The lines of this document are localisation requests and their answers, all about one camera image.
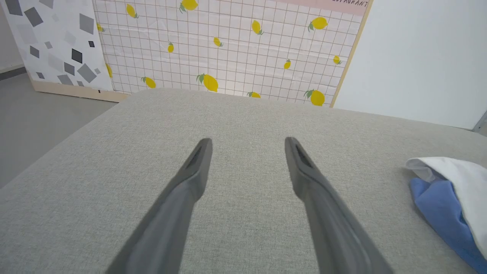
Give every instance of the pink banner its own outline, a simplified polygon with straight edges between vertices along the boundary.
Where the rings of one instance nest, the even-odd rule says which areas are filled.
[[[309,6],[363,16],[369,0],[277,0],[279,2]]]

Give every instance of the terrazzo pattern wallpaper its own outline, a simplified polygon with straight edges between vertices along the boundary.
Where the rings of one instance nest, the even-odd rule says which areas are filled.
[[[329,106],[360,0],[94,0],[113,88],[166,87]]]
[[[0,0],[36,81],[113,91],[91,0]]]

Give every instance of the floor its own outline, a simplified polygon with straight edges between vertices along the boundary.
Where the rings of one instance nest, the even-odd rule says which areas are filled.
[[[36,92],[27,74],[0,81],[0,188],[114,105]]]

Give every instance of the white backdrop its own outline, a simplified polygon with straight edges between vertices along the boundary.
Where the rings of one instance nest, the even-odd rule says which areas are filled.
[[[487,110],[486,11],[374,0],[334,107],[472,129]]]

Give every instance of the wooden strip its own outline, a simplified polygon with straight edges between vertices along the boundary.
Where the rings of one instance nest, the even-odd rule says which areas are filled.
[[[335,95],[333,96],[332,103],[330,104],[330,107],[333,108],[335,101],[337,100],[338,93],[340,92],[341,85],[343,83],[343,80],[345,79],[345,76],[347,75],[348,67],[350,66],[350,63],[352,62],[352,57],[354,56],[355,49],[357,48],[358,41],[360,40],[360,36],[362,35],[362,31],[365,26],[365,22],[367,21],[367,18],[369,17],[369,12],[370,8],[372,7],[374,0],[369,0],[369,4],[367,6],[367,9],[365,10],[364,17],[362,18],[362,22],[360,23],[360,27],[358,28],[358,33],[357,37],[355,38],[354,45],[352,46],[352,50],[350,51],[350,56],[348,57],[347,64],[345,65],[345,69],[343,70],[343,73],[340,78],[340,82],[338,82],[337,90],[335,90]]]
[[[34,90],[39,92],[54,93],[54,94],[61,94],[61,95],[68,95],[74,97],[89,98],[89,99],[96,99],[96,100],[103,100],[103,101],[110,101],[110,102],[117,102],[117,103],[125,100],[125,98],[129,96],[128,94],[119,93],[119,92],[97,90],[89,87],[80,87],[80,86],[63,85],[58,83],[34,81],[32,80],[31,77],[30,79],[32,82],[32,86],[34,87]]]

